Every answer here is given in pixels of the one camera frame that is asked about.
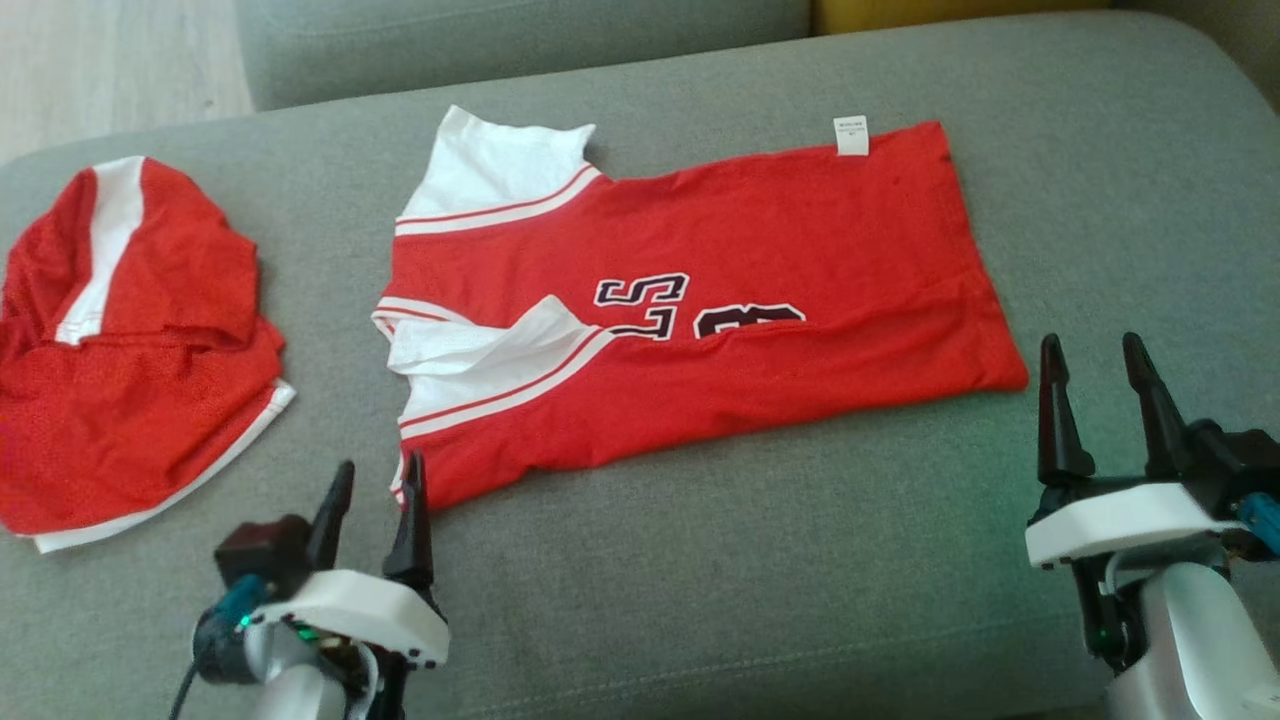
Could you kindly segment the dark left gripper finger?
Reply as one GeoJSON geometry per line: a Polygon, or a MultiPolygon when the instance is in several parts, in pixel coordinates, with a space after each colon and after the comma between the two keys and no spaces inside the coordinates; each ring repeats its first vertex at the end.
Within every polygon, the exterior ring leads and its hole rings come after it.
{"type": "Polygon", "coordinates": [[[305,557],[311,571],[328,571],[335,568],[340,532],[346,514],[349,511],[355,488],[355,462],[339,462],[317,511],[310,523],[305,557]]]}
{"type": "Polygon", "coordinates": [[[402,514],[390,552],[385,557],[385,578],[413,591],[430,591],[434,582],[430,512],[422,455],[411,452],[401,478],[402,514]]]}

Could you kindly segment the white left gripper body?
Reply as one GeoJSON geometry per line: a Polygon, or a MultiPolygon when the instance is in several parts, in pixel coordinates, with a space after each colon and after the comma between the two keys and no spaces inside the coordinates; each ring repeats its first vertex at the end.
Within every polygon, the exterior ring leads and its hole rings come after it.
{"type": "Polygon", "coordinates": [[[404,656],[424,667],[451,653],[451,629],[416,591],[348,569],[314,573],[288,600],[266,603],[250,621],[293,621],[404,656]]]}

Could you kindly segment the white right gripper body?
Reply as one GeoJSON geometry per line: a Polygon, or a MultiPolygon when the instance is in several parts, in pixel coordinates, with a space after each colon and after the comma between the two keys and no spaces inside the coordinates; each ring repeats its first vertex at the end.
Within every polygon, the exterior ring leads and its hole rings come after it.
{"type": "Polygon", "coordinates": [[[1178,483],[1139,483],[1082,497],[1070,486],[1042,489],[1025,529],[1032,568],[1089,559],[1181,541],[1208,533],[1244,530],[1238,520],[1215,519],[1178,483]]]}

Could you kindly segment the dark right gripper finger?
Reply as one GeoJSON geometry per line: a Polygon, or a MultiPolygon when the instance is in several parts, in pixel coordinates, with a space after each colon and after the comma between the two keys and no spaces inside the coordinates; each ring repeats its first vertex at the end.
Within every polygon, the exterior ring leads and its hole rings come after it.
{"type": "Polygon", "coordinates": [[[1179,477],[1187,465],[1187,424],[1139,334],[1126,332],[1123,336],[1123,355],[1129,384],[1140,406],[1148,455],[1146,475],[1179,477]]]}
{"type": "Polygon", "coordinates": [[[1084,450],[1076,428],[1069,380],[1060,338],[1050,333],[1039,346],[1037,477],[1043,486],[1064,486],[1096,473],[1094,459],[1084,450]]]}

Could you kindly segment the red mesh shorts white stripes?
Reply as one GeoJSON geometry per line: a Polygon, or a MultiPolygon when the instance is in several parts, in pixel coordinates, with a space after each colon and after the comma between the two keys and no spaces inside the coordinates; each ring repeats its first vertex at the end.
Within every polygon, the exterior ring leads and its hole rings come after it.
{"type": "Polygon", "coordinates": [[[256,245],[184,173],[78,172],[0,284],[0,527],[47,553],[156,516],[284,411],[256,245]]]}

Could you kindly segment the red numbered jersey shirt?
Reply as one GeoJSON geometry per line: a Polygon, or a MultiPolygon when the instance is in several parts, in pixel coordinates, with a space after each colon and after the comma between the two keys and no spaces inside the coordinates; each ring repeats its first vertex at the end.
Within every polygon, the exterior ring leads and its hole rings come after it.
{"type": "Polygon", "coordinates": [[[975,392],[1029,372],[945,128],[612,178],[594,126],[452,106],[372,323],[410,396],[390,492],[448,509],[530,471],[975,392]]]}

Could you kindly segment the grey fabric sofa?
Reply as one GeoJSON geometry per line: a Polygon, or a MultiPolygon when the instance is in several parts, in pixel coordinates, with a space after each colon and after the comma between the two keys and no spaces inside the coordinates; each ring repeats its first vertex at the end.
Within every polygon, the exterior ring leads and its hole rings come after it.
{"type": "MultiPolygon", "coordinates": [[[[406,388],[369,319],[445,109],[596,126],[614,177],[940,120],[1036,366],[1061,337],[1084,446],[1146,461],[1121,337],[1183,414],[1280,439],[1280,115],[1146,12],[1011,15],[384,94],[118,135],[0,167],[0,270],[81,168],[145,154],[260,247],[297,400],[173,510],[41,555],[0,530],[0,720],[165,720],[212,547],[311,514],[356,461],[340,561],[375,571],[406,388]]],[[[1037,397],[860,413],[530,478],[433,521],[453,643],[410,720],[1007,717],[1094,701],[1069,571],[1030,568],[1037,397]]]]}

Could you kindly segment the yellow cushion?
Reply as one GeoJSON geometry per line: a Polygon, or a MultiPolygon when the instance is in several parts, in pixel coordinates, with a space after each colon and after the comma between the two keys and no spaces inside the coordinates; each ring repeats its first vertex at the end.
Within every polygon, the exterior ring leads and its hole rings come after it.
{"type": "Polygon", "coordinates": [[[1114,0],[812,0],[812,35],[845,35],[986,17],[1108,9],[1114,0]]]}

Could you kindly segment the grey sofa back cushion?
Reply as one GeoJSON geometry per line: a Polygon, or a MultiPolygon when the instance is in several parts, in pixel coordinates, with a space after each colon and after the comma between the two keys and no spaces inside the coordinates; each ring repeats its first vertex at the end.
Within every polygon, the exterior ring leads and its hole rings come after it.
{"type": "Polygon", "coordinates": [[[234,0],[260,111],[809,35],[812,0],[234,0]]]}

